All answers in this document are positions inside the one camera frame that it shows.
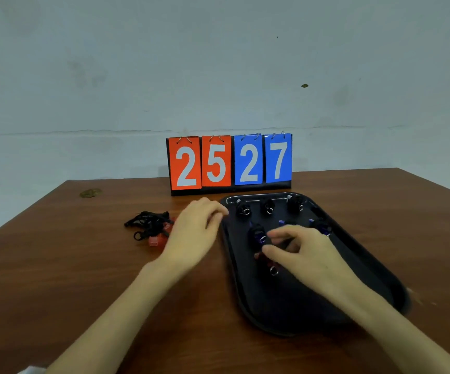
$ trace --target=person's left arm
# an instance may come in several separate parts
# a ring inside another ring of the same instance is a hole
[[[202,198],[175,222],[165,250],[47,369],[46,374],[115,374],[154,306],[209,251],[226,207]]]

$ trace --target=blue number card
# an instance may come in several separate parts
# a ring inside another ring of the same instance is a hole
[[[237,135],[233,139],[235,184],[263,183],[263,138],[261,135]]]
[[[292,135],[265,135],[266,182],[292,180]]]

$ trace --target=wooden table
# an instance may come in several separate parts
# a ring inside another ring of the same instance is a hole
[[[95,198],[81,191],[101,188]],[[450,190],[400,169],[294,174],[308,195],[410,289],[411,321],[450,352]],[[224,195],[210,195],[220,199]],[[0,373],[47,366],[159,251],[123,223],[177,215],[167,178],[67,181],[0,228]],[[278,338],[236,306],[218,239],[160,302],[121,373],[396,372],[356,326]]]

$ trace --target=white number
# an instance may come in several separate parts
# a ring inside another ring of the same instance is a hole
[[[251,151],[253,153],[253,157],[249,164],[247,164],[246,169],[244,169],[244,172],[240,175],[240,181],[241,182],[248,182],[248,181],[258,181],[258,175],[250,175],[249,172],[251,172],[251,169],[253,169],[254,165],[256,165],[256,162],[258,161],[258,149],[253,144],[245,144],[242,149],[240,150],[241,156],[246,156],[247,151]]]
[[[220,166],[220,173],[218,173],[218,176],[213,175],[213,172],[208,172],[207,177],[212,182],[220,182],[225,176],[225,161],[221,157],[215,157],[215,152],[225,152],[225,144],[211,144],[209,147],[209,157],[207,158],[208,165],[218,163]]]
[[[277,159],[277,166],[275,166],[275,179],[280,178],[280,167],[282,166],[282,159],[286,153],[287,142],[270,143],[270,150],[280,150],[279,158]]]
[[[184,153],[189,156],[189,163],[180,174],[180,177],[178,177],[177,186],[196,186],[197,179],[187,178],[187,175],[190,173],[194,163],[196,162],[196,154],[193,153],[193,150],[190,147],[180,147],[177,151],[177,158],[181,159]]]

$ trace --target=person's right arm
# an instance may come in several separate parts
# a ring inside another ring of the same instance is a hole
[[[403,373],[450,374],[450,355],[361,282],[327,236],[291,225],[268,236],[273,244],[294,238],[285,251],[265,245],[263,253],[364,328]]]

